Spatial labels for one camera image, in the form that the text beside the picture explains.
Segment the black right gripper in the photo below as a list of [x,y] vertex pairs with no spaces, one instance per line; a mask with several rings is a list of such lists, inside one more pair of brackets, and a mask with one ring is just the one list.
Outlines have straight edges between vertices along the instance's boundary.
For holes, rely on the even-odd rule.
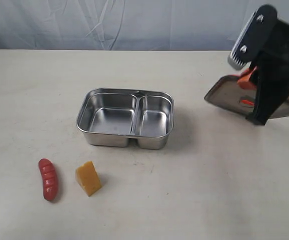
[[264,125],[289,98],[289,23],[276,21],[250,66],[256,68],[242,72],[237,85],[243,90],[256,90],[253,111],[246,119]]

